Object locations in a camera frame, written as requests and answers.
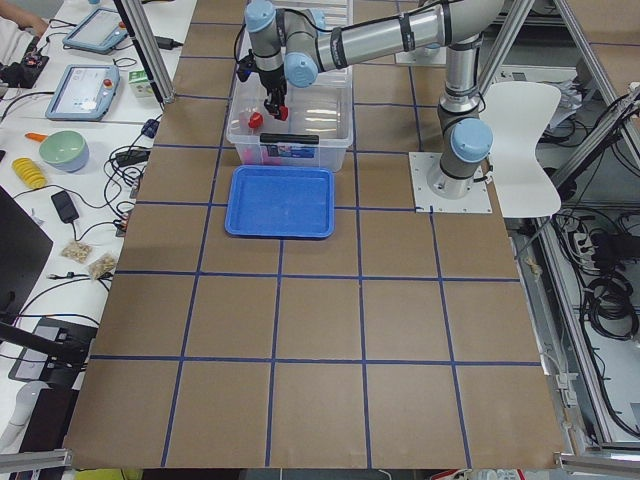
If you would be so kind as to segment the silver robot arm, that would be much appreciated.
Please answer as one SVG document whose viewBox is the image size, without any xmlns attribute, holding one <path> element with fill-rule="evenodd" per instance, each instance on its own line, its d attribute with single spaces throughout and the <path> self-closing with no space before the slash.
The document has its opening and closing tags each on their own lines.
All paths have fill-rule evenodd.
<svg viewBox="0 0 640 480">
<path fill-rule="evenodd" d="M 490 127 L 479 118 L 477 70 L 483 33 L 502 8 L 500 1 L 424 1 L 409 11 L 329 28 L 319 9 L 251 1 L 241 28 L 250 46 L 236 60 L 236 75 L 245 82 L 257 74 L 266 91 L 266 111 L 284 120 L 290 86 L 306 88 L 322 73 L 380 57 L 445 49 L 446 77 L 437 107 L 444 147 L 426 179 L 435 195 L 459 200 L 469 193 L 493 142 Z"/>
</svg>

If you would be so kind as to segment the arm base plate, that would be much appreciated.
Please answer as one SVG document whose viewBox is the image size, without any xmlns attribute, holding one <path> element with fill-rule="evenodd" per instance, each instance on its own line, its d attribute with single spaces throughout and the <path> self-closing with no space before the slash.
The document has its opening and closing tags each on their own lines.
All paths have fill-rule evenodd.
<svg viewBox="0 0 640 480">
<path fill-rule="evenodd" d="M 446 48 L 419 47 L 414 51 L 395 54 L 398 65 L 444 68 L 446 66 Z"/>
<path fill-rule="evenodd" d="M 492 213 L 480 165 L 470 178 L 458 180 L 441 171 L 441 154 L 438 152 L 410 152 L 408 156 L 414 205 L 418 213 Z"/>
</svg>

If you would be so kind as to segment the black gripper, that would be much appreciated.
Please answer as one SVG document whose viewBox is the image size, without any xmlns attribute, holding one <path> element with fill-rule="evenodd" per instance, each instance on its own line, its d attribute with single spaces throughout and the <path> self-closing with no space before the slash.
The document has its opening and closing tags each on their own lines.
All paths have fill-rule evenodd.
<svg viewBox="0 0 640 480">
<path fill-rule="evenodd" d="M 267 91 L 265 109 L 273 118 L 281 119 L 281 108 L 283 105 L 286 106 L 287 94 L 282 54 L 277 52 L 264 57 L 249 50 L 249 53 L 237 62 L 236 75 L 241 82 L 246 82 L 251 73 L 259 75 L 260 83 Z"/>
</svg>

